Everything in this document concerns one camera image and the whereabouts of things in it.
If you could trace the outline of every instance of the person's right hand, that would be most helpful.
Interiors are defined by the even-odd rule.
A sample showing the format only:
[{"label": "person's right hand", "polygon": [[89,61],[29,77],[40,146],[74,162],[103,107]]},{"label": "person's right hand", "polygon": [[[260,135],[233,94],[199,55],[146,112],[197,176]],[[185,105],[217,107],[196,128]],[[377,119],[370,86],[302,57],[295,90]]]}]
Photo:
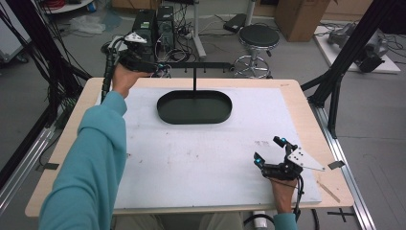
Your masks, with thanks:
[{"label": "person's right hand", "polygon": [[274,193],[275,205],[278,214],[292,212],[292,196],[296,189],[297,179],[294,180],[279,180],[269,178],[272,184],[272,191]]},{"label": "person's right hand", "polygon": [[148,76],[150,76],[149,73],[130,71],[118,63],[114,70],[113,90],[120,93],[123,98],[126,98],[129,89],[137,82],[137,79]]}]

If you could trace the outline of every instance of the teal sweater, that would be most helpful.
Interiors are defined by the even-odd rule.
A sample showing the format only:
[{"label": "teal sweater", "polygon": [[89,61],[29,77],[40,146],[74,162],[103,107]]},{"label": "teal sweater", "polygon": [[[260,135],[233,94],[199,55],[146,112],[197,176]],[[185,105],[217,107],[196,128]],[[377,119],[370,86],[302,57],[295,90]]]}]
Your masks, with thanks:
[{"label": "teal sweater", "polygon": [[[39,229],[110,229],[126,159],[125,112],[123,97],[114,91],[86,111],[78,138],[42,204]],[[274,218],[277,230],[297,229],[293,214]]]}]

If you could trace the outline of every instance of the stool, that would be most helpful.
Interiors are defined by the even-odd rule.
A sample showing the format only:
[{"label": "stool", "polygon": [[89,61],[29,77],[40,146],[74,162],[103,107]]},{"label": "stool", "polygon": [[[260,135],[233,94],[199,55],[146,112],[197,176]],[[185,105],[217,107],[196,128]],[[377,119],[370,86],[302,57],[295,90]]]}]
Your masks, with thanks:
[{"label": "stool", "polygon": [[[236,75],[242,75],[246,78],[267,78],[271,79],[271,70],[268,63],[258,57],[260,51],[266,51],[271,57],[270,50],[274,49],[279,42],[279,35],[276,31],[263,25],[249,25],[239,31],[239,42],[251,51],[251,56],[243,56],[234,62]],[[238,70],[238,65],[242,64],[242,69]]]}]

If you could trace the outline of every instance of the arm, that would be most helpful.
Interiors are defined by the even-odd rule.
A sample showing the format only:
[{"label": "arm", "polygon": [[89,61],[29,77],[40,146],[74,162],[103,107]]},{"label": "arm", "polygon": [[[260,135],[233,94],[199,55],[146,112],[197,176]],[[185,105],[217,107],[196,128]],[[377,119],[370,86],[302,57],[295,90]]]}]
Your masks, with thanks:
[{"label": "arm", "polygon": [[276,230],[297,230],[296,217],[292,213],[292,196],[297,180],[270,179],[278,214],[274,216]]},{"label": "arm", "polygon": [[39,217],[39,229],[109,229],[126,144],[124,98],[146,73],[118,65],[113,91],[101,105],[89,108]]}]

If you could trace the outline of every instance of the floor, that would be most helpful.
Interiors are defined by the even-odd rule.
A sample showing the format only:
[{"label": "floor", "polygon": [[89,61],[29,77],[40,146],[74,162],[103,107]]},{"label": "floor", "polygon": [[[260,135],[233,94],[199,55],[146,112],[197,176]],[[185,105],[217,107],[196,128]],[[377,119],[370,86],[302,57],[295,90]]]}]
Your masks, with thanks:
[{"label": "floor", "polygon": [[[63,27],[70,18],[89,14],[86,9],[63,13],[54,20]],[[95,77],[102,77],[105,55],[101,46],[112,39],[114,35],[126,34],[132,27],[133,21],[128,14],[117,14],[107,9],[99,9],[96,13],[108,21],[108,27],[102,34],[84,34],[73,32],[63,37],[67,49],[83,68]],[[221,31],[222,23],[214,16],[201,17],[201,28]],[[266,23],[276,27],[272,18],[254,18],[254,22]],[[406,39],[397,36],[400,44],[406,45]],[[207,53],[206,61],[233,62],[245,51],[239,44],[237,36],[201,36]],[[399,74],[361,74],[347,72],[343,81],[337,117],[337,135],[341,147],[349,162],[362,197],[371,213],[376,229],[403,229],[406,226],[406,196],[403,189],[406,182],[406,62],[393,52],[387,54],[393,61],[403,62],[397,66],[402,70]],[[266,58],[272,69],[274,79],[294,79],[300,84],[308,82],[328,69],[326,60],[316,42],[292,43],[286,42],[281,36],[279,46],[272,51],[272,57],[261,54]],[[201,78],[231,78],[233,73],[222,73],[221,70],[210,70],[204,74],[198,72]],[[190,78],[191,72],[173,70],[173,78]],[[314,89],[304,93],[310,96]],[[16,150],[25,135],[33,126],[47,106],[47,83],[42,79],[32,62],[22,64],[17,61],[2,66],[0,69],[0,167],[3,167],[12,153]],[[1,229],[33,229],[37,219],[27,218],[24,209],[34,190],[40,172],[32,171],[25,180],[16,196],[9,204],[5,213],[0,217]],[[356,217],[352,216],[351,208],[343,208],[347,216],[337,216],[339,209],[318,209],[317,214],[321,229],[361,229]],[[177,220],[164,217],[168,226],[177,224]],[[184,229],[193,229],[194,217],[184,221]],[[300,229],[314,229],[315,221],[310,210],[303,210],[298,221]]]}]

